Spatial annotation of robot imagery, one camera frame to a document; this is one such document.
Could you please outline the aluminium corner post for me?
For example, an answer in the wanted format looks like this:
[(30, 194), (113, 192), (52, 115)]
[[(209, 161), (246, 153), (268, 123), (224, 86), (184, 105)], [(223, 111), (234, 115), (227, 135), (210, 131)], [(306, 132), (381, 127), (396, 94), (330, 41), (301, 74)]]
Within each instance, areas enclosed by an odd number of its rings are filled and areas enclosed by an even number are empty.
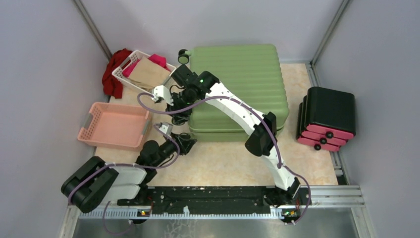
[(317, 63), (319, 62), (322, 54), (324, 53), (326, 47), (328, 46), (331, 37), (336, 30), (339, 22), (341, 21), (343, 15), (345, 14), (345, 11), (347, 10), (348, 6), (351, 4), (352, 0), (342, 0), (330, 25), (328, 26), (312, 60), (310, 61), (310, 65), (312, 68), (315, 68)]
[(107, 46), (103, 36), (101, 35), (99, 29), (97, 28), (94, 20), (90, 16), (88, 10), (86, 9), (84, 3), (81, 0), (72, 0), (72, 3), (77, 8), (80, 16), (82, 17), (83, 21), (85, 22), (87, 28), (91, 32), (92, 36), (94, 37), (95, 41), (99, 45), (100, 49), (104, 53), (107, 60), (110, 60), (112, 57), (112, 52)]

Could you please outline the pink plastic basket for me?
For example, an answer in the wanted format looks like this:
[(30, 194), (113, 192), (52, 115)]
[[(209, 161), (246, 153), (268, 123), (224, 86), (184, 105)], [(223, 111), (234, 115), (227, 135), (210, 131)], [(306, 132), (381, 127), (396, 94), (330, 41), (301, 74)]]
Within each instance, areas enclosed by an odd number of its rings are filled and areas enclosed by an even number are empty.
[(95, 147), (140, 151), (152, 118), (141, 106), (95, 102), (77, 139)]

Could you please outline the tan folded cloth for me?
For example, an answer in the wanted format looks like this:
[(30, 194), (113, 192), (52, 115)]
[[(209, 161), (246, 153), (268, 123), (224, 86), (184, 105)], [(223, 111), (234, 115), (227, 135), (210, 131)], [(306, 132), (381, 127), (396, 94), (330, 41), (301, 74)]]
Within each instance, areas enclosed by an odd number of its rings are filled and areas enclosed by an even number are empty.
[(163, 69), (162, 73), (140, 72), (139, 74), (131, 74), (128, 79), (134, 85), (151, 92), (156, 86), (162, 85), (168, 78), (170, 72)]

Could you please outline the magenta cloth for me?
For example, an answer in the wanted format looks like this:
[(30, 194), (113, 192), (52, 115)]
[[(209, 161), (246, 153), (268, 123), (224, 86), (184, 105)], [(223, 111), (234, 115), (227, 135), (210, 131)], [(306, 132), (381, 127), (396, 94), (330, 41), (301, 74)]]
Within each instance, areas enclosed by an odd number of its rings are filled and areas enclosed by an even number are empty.
[(134, 61), (132, 65), (123, 70), (122, 74), (125, 77), (129, 77), (133, 73), (139, 74), (140, 72), (162, 73), (163, 69), (171, 72), (166, 65), (166, 58), (153, 54), (149, 57), (141, 57), (140, 59)]

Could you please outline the left aluminium corner post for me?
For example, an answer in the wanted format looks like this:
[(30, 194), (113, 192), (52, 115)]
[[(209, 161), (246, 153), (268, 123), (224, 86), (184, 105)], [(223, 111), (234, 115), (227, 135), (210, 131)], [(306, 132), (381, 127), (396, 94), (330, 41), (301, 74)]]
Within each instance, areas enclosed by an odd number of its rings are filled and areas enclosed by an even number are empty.
[(82, 17), (83, 21), (85, 22), (87, 28), (91, 32), (92, 36), (94, 37), (95, 41), (99, 45), (100, 49), (104, 53), (107, 60), (110, 60), (112, 57), (112, 52), (107, 46), (103, 36), (101, 35), (99, 29), (97, 28), (94, 20), (90, 16), (88, 10), (86, 9), (84, 3), (81, 0), (72, 0), (72, 3), (77, 8), (80, 16)]

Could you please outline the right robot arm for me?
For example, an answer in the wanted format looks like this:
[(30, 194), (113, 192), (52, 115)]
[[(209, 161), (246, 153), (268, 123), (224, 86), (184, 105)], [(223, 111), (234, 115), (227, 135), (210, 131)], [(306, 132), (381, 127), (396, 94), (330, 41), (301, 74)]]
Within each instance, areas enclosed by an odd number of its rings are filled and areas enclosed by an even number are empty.
[(182, 125), (188, 122), (192, 108), (200, 103), (219, 109), (248, 134), (245, 148), (254, 156), (266, 160), (278, 192), (289, 199), (295, 197), (301, 184), (283, 163), (275, 137), (275, 114), (253, 110), (208, 71), (197, 75), (183, 64), (170, 76), (182, 89), (179, 93), (170, 93), (171, 100), (167, 103), (166, 111), (172, 113), (172, 123)]

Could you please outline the white plastic basket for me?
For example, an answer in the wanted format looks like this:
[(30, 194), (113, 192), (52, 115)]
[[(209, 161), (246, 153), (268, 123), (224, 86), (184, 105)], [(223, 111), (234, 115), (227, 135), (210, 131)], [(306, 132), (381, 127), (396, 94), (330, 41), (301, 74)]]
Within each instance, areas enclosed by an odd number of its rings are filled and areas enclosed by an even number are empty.
[(121, 63), (116, 64), (111, 74), (128, 89), (152, 93), (155, 87), (167, 84), (175, 69), (164, 57), (134, 50)]

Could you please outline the black and pink storage stack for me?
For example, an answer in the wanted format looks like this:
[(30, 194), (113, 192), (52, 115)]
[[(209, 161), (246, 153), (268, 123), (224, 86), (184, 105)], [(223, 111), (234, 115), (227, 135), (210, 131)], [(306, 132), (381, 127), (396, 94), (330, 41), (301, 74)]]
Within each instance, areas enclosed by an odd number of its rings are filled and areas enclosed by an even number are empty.
[(356, 135), (356, 101), (348, 92), (311, 87), (299, 104), (296, 140), (337, 152)]

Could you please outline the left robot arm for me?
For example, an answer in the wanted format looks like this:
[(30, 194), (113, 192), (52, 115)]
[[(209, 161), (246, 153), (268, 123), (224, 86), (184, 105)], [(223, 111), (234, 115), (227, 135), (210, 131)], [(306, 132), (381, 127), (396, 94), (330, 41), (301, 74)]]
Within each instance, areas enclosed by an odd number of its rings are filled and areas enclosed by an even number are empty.
[(171, 133), (163, 144), (146, 141), (133, 164), (107, 164), (101, 157), (93, 156), (63, 183), (60, 191), (82, 213), (110, 201), (134, 199), (158, 169), (188, 154), (196, 143), (187, 133)]

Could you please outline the red cloth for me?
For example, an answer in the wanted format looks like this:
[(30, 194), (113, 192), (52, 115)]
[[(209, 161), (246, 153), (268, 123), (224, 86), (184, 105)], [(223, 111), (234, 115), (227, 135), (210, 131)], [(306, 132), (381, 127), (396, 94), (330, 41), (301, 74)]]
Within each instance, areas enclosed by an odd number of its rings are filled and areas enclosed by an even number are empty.
[(107, 96), (113, 96), (116, 99), (122, 98), (123, 85), (116, 79), (112, 72), (120, 66), (132, 53), (126, 48), (116, 51), (110, 58), (102, 77), (103, 92)]

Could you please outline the green hard-shell suitcase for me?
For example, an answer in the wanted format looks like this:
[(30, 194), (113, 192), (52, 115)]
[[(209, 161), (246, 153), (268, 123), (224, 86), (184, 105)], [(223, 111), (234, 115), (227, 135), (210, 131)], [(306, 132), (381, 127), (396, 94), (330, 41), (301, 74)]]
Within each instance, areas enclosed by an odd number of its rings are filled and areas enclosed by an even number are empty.
[[(289, 108), (275, 45), (195, 47), (189, 68), (197, 74), (212, 73), (255, 111), (274, 113), (277, 132), (282, 132)], [(245, 142), (248, 139), (240, 125), (209, 103), (192, 109), (188, 126), (192, 135), (202, 142)]]

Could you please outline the right aluminium corner post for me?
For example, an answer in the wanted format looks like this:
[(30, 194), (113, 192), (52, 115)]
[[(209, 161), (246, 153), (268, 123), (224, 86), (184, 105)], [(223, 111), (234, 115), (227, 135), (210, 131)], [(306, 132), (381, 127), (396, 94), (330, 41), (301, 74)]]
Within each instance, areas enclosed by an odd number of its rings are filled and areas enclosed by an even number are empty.
[(326, 47), (328, 46), (331, 37), (336, 30), (339, 22), (341, 21), (343, 15), (345, 14), (345, 11), (347, 10), (348, 6), (351, 4), (352, 0), (342, 0), (330, 25), (328, 26), (312, 60), (310, 61), (310, 65), (312, 68), (315, 68), (317, 63), (319, 62), (322, 54), (324, 53)]

